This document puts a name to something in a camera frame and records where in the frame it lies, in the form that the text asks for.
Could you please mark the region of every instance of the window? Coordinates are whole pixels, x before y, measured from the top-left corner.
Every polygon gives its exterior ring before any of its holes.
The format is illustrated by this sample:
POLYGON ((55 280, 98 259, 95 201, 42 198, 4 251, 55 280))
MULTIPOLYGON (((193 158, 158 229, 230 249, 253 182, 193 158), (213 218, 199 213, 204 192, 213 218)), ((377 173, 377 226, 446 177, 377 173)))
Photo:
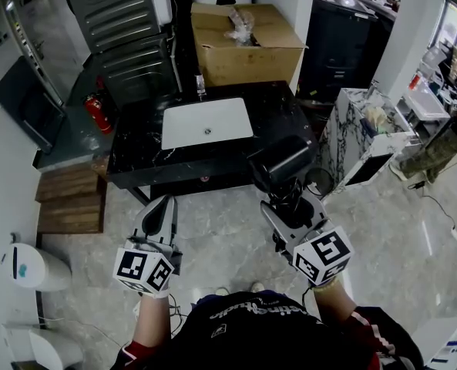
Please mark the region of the window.
POLYGON ((457 39, 457 7, 448 3, 445 10, 444 18, 442 19, 442 27, 437 38, 437 42, 449 41, 455 44, 457 39))

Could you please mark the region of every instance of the person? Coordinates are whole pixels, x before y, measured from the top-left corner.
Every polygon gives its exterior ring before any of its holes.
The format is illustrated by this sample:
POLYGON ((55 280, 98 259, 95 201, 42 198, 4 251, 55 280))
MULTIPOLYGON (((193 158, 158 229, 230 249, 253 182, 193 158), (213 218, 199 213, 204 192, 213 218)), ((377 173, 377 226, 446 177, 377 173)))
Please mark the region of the person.
POLYGON ((391 5, 392 11, 398 12, 399 11, 399 2, 396 0, 385 0, 388 2, 389 5, 391 5))
POLYGON ((112 370, 423 368, 408 333, 380 308, 358 307, 337 278, 313 292, 321 320, 261 283, 250 292, 221 289, 197 302, 174 338, 168 296, 143 295, 133 340, 112 370))
POLYGON ((409 180, 417 173, 424 172, 432 184, 457 154, 457 113, 451 119, 448 129, 435 138, 426 148, 402 162, 389 164, 391 171, 402 181, 409 180))

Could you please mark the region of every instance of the metal door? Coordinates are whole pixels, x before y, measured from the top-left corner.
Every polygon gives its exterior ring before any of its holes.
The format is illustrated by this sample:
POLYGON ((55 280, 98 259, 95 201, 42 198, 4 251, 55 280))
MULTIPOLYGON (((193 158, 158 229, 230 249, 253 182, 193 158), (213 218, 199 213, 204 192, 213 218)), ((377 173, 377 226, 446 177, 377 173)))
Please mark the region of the metal door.
POLYGON ((166 36, 110 49, 98 55, 100 71, 118 106, 177 91, 166 36))
POLYGON ((49 0, 5 0, 5 10, 37 73, 64 103, 82 71, 72 41, 49 0))
POLYGON ((70 0, 92 53, 160 32, 152 0, 70 0))

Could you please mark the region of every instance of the plastic bag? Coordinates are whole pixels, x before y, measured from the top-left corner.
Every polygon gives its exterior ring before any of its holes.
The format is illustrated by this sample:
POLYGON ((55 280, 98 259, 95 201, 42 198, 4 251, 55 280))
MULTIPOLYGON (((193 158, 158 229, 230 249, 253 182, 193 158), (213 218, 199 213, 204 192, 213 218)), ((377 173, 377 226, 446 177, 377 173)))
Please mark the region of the plastic bag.
POLYGON ((254 29, 254 17, 250 12, 240 11, 235 8, 230 11, 230 19, 235 25, 235 30, 225 32, 225 37, 235 40, 236 46, 254 46, 252 43, 252 30, 254 29))
POLYGON ((382 107, 369 106, 365 109, 365 118, 370 122, 378 133, 384 132, 384 124, 388 121, 388 116, 382 107))

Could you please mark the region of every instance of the white sink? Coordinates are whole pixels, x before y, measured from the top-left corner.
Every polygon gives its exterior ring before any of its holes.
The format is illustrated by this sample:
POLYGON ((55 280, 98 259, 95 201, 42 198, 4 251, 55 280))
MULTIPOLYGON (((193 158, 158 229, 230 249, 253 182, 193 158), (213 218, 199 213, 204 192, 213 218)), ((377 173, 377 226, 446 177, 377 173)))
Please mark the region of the white sink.
POLYGON ((424 79, 420 79, 415 90, 407 88, 404 96, 406 105, 422 121, 448 119, 450 115, 439 102, 433 91, 430 90, 424 79))
POLYGON ((241 98, 186 104, 165 110, 161 149, 252 137, 241 98))

